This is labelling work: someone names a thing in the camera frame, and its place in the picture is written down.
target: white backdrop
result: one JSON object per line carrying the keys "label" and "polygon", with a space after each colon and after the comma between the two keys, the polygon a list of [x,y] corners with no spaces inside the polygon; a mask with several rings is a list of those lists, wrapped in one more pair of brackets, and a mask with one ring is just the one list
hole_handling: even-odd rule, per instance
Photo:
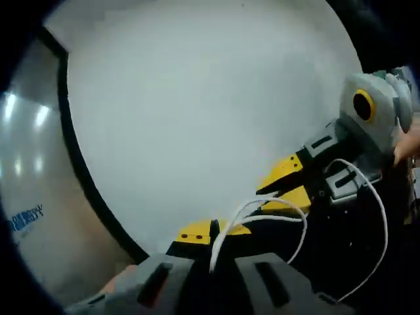
{"label": "white backdrop", "polygon": [[252,198],[361,71],[324,0],[159,0],[104,16],[72,46],[72,119],[102,197],[148,252]]}

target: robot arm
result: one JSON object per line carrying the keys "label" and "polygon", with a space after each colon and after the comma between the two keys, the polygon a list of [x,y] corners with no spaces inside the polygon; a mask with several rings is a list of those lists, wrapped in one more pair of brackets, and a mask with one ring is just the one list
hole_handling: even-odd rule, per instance
{"label": "robot arm", "polygon": [[[307,141],[295,154],[282,159],[258,187],[257,194],[276,192],[309,211],[316,204],[335,205],[354,200],[363,179],[341,166],[324,169],[337,158],[357,166],[373,183],[394,162],[394,134],[408,132],[412,121],[411,93],[402,72],[357,73],[345,80],[339,117]],[[284,212],[277,203],[264,212]]]}

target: yellow plastic part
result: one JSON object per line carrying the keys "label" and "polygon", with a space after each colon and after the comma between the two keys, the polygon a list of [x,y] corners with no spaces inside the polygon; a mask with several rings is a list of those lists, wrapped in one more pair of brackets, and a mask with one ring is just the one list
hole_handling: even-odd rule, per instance
{"label": "yellow plastic part", "polygon": [[210,224],[211,220],[203,220],[190,223],[185,228],[179,230],[175,239],[176,242],[192,244],[210,244]]}
{"label": "yellow plastic part", "polygon": [[369,106],[370,106],[370,116],[369,116],[369,119],[366,122],[371,123],[372,120],[373,120],[373,118],[375,117],[376,104],[374,103],[372,97],[370,97],[370,95],[368,94],[368,92],[366,92],[365,90],[358,89],[354,95],[356,95],[356,94],[363,95],[363,97],[367,100],[367,103],[369,103]]}
{"label": "yellow plastic part", "polygon": [[[221,230],[224,229],[227,222],[225,220],[218,220],[218,222],[219,222],[219,228],[220,228],[220,231],[221,231]],[[251,233],[251,231],[241,224],[241,225],[237,225],[233,229],[231,229],[229,231],[228,235],[243,235],[243,234],[250,234],[250,233]]]}
{"label": "yellow plastic part", "polygon": [[298,172],[303,168],[302,163],[296,154],[281,159],[274,167],[273,171],[263,180],[257,190],[263,189],[276,180],[288,176],[291,173]]}
{"label": "yellow plastic part", "polygon": [[[311,202],[309,200],[308,194],[303,186],[300,186],[296,189],[291,190],[290,192],[286,192],[280,198],[290,201],[297,207],[301,208],[303,212],[308,213],[309,207]],[[294,208],[290,208],[288,205],[284,205],[280,202],[268,202],[261,207],[262,211],[279,211],[279,212],[287,212],[287,213],[296,213]]]}

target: white cable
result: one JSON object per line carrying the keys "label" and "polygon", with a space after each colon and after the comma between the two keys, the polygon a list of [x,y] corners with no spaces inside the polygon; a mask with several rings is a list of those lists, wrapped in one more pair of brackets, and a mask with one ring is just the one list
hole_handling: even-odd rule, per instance
{"label": "white cable", "polygon": [[279,221],[288,221],[288,222],[302,222],[303,221],[303,231],[302,231],[301,240],[299,241],[299,244],[298,244],[298,246],[296,248],[295,253],[287,261],[287,263],[290,264],[295,259],[295,257],[299,253],[299,251],[301,250],[303,241],[305,240],[306,230],[308,228],[308,221],[306,221],[305,215],[302,217],[302,219],[295,219],[295,218],[289,218],[289,217],[280,217],[280,216],[276,216],[276,215],[256,215],[254,217],[244,218],[241,221],[240,224],[249,223],[249,222],[253,222],[253,221],[257,221],[257,220],[279,220]]}
{"label": "white cable", "polygon": [[[261,198],[261,199],[254,199],[251,201],[248,201],[246,203],[244,203],[242,206],[238,207],[232,218],[228,221],[228,223],[226,224],[226,226],[224,227],[224,229],[222,231],[220,231],[219,235],[216,237],[216,240],[213,244],[213,248],[211,249],[211,258],[210,258],[210,272],[213,272],[216,266],[216,262],[217,262],[217,258],[219,257],[219,253],[223,244],[223,241],[227,235],[227,233],[229,233],[229,231],[232,229],[233,225],[236,223],[237,218],[239,216],[239,214],[248,206],[251,205],[252,203],[258,203],[258,202],[266,202],[266,201],[275,201],[275,202],[280,202],[283,203],[285,205],[288,205],[291,208],[294,208],[294,210],[296,210],[298,212],[298,214],[300,214],[300,216],[302,217],[303,220],[303,233],[302,233],[302,237],[301,237],[301,242],[298,245],[298,248],[296,250],[296,252],[293,254],[292,258],[289,260],[290,262],[296,257],[297,253],[299,252],[299,250],[302,247],[303,244],[303,240],[305,238],[306,235],[306,229],[308,226],[308,223],[306,221],[306,217],[305,214],[303,213],[303,211],[301,209],[299,209],[297,206],[293,205],[290,201],[281,199],[281,198]],[[262,217],[260,220],[262,219],[268,219],[270,217],[270,219],[272,220],[280,220],[280,217],[277,216],[260,216]],[[283,219],[283,221],[290,221],[291,218],[288,217],[282,217],[285,218]]]}
{"label": "white cable", "polygon": [[381,264],[381,262],[383,260],[383,257],[385,256],[385,252],[387,251],[387,247],[388,247],[388,223],[387,223],[387,214],[385,213],[385,207],[383,205],[383,202],[382,202],[381,197],[379,197],[379,194],[376,191],[375,187],[373,187],[372,183],[370,183],[370,181],[361,172],[361,170],[359,170],[359,168],[357,168],[356,166],[354,166],[353,164],[351,164],[350,162],[348,162],[348,161],[346,161],[344,159],[335,159],[335,160],[333,160],[327,166],[327,168],[325,169],[325,171],[327,172],[327,170],[329,169],[329,167],[331,166],[331,164],[334,163],[334,162],[336,162],[336,161],[340,161],[341,163],[344,163],[345,165],[347,165],[348,167],[350,167],[351,169],[353,169],[356,173],[358,173],[366,181],[366,184],[369,186],[369,189],[372,191],[372,194],[375,196],[376,200],[378,201],[379,207],[381,208],[381,214],[382,214],[382,218],[383,218],[383,230],[384,230],[384,235],[385,235],[385,243],[384,243],[384,246],[383,246],[382,255],[379,258],[378,262],[376,263],[375,267],[373,268],[373,270],[371,271],[371,273],[366,277],[365,280],[363,280],[357,287],[355,287],[352,291],[348,292],[347,294],[345,294],[343,297],[341,297],[338,300],[339,302],[341,302],[343,299],[345,299],[349,295],[353,294],[362,285],[364,285],[367,282],[367,280],[371,277],[371,275],[375,273],[375,271],[377,270],[378,266]]}

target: glossy panel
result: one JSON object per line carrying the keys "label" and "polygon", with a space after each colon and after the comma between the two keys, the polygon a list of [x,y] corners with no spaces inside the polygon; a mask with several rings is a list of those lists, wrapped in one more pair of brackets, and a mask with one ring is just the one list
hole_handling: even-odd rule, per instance
{"label": "glossy panel", "polygon": [[28,268],[68,305],[99,290],[129,258],[74,175],[62,136],[57,69],[58,59],[36,41],[0,101],[0,195]]}

